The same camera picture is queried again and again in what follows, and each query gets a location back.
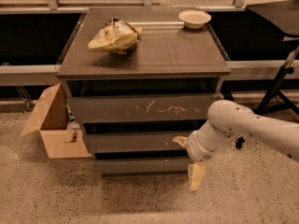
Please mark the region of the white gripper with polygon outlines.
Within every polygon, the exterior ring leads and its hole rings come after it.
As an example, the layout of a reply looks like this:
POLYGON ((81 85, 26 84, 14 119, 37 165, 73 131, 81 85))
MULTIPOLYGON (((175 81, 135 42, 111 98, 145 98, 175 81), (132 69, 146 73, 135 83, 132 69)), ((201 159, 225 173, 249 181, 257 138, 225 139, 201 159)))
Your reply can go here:
MULTIPOLYGON (((193 161, 209 161, 216 149, 221 145, 220 137, 209 130, 198 130, 192 132, 188 138, 176 136, 172 139, 181 147, 186 147, 189 157, 193 161)), ((190 191, 197 191, 200 188, 206 172, 206 165, 203 162, 188 164, 188 185, 190 191)))

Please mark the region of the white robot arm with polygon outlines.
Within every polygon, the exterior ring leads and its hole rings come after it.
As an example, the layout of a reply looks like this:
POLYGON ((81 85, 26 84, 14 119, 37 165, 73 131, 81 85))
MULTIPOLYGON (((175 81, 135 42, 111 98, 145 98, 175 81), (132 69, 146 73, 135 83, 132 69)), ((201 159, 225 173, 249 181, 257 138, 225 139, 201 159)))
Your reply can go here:
POLYGON ((190 191, 200 188, 206 172, 206 162, 216 149, 250 135, 279 153, 299 161, 299 124, 270 119, 229 100, 214 102, 207 111, 207 121, 188 137, 176 136, 173 141, 184 147, 192 164, 188 165, 190 191))

